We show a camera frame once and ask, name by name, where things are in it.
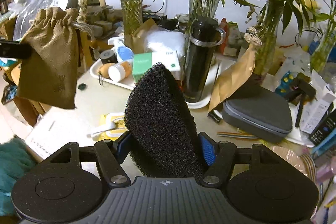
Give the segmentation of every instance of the white box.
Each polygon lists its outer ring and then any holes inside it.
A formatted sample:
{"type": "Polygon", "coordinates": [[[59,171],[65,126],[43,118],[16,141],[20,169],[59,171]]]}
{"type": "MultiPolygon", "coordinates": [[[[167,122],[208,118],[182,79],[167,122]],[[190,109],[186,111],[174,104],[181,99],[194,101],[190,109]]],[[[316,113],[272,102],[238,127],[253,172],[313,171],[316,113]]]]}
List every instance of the white box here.
{"type": "Polygon", "coordinates": [[[335,94],[326,87],[322,77],[314,70],[311,73],[310,85],[316,89],[316,95],[311,102],[304,105],[300,121],[300,130],[309,134],[313,132],[330,104],[336,99],[335,94]]]}

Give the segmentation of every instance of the metal ring handle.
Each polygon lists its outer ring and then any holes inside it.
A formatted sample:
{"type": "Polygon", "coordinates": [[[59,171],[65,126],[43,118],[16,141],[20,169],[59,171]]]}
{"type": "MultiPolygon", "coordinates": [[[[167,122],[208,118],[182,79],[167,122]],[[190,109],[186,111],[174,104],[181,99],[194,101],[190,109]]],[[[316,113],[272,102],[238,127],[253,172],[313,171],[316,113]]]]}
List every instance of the metal ring handle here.
{"type": "Polygon", "coordinates": [[[218,46],[218,45],[223,44],[223,42],[224,42],[224,40],[226,38],[226,32],[223,29],[219,28],[219,27],[216,30],[217,30],[217,32],[220,33],[220,40],[218,41],[218,43],[216,45],[216,46],[218,46]]]}
{"type": "Polygon", "coordinates": [[[221,45],[226,38],[226,32],[223,29],[218,27],[216,30],[220,33],[220,40],[218,42],[216,42],[216,41],[214,41],[214,42],[204,42],[204,41],[201,41],[201,40],[198,40],[198,39],[194,38],[192,35],[189,36],[189,40],[193,44],[195,44],[196,46],[200,46],[200,47],[204,47],[204,48],[216,47],[218,45],[221,45]]]}

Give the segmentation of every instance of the glass vase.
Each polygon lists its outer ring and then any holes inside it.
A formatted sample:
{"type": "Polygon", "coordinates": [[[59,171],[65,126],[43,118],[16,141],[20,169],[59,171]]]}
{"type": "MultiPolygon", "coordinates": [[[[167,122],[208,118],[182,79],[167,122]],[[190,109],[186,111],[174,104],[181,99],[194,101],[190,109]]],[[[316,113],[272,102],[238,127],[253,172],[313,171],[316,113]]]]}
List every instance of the glass vase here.
{"type": "Polygon", "coordinates": [[[214,18],[218,4],[219,0],[189,0],[189,21],[186,33],[190,33],[191,24],[197,17],[214,18]]]}
{"type": "Polygon", "coordinates": [[[278,25],[282,14],[283,5],[275,5],[268,1],[263,23],[257,29],[262,45],[255,57],[253,74],[254,78],[259,78],[261,81],[266,77],[273,62],[278,25]]]}
{"type": "Polygon", "coordinates": [[[334,33],[326,33],[323,38],[320,40],[320,44],[313,52],[310,58],[310,69],[315,70],[317,73],[323,71],[329,54],[333,47],[335,46],[336,38],[334,33]]]}
{"type": "Polygon", "coordinates": [[[133,45],[133,34],[142,25],[142,0],[120,0],[123,10],[125,46],[137,52],[133,45]]]}

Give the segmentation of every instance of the round black pad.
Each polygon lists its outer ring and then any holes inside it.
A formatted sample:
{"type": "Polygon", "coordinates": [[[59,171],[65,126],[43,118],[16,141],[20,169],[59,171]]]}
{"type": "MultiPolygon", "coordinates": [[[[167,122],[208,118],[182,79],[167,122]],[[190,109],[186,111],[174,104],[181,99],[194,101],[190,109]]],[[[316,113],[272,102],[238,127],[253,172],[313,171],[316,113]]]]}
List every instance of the round black pad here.
{"type": "Polygon", "coordinates": [[[79,219],[97,208],[102,198],[100,180],[90,172],[75,168],[48,167],[38,173],[28,173],[12,191],[18,213],[39,223],[79,219]]]}
{"type": "Polygon", "coordinates": [[[67,178],[47,178],[40,181],[35,192],[44,199],[61,199],[69,196],[75,189],[74,183],[67,178]]]}
{"type": "Polygon", "coordinates": [[[316,186],[300,172],[273,168],[233,177],[226,195],[238,211],[258,221],[290,223],[309,219],[318,199],[316,186]]]}

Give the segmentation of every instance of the teal fabric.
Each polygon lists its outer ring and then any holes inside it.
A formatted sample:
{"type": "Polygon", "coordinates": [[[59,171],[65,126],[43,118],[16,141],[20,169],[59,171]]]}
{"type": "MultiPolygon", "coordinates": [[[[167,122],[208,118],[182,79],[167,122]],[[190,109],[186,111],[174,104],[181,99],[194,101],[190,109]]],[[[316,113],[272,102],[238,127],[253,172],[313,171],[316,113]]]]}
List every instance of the teal fabric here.
{"type": "Polygon", "coordinates": [[[11,191],[15,182],[28,173],[35,162],[18,139],[0,145],[0,216],[13,215],[11,191]]]}

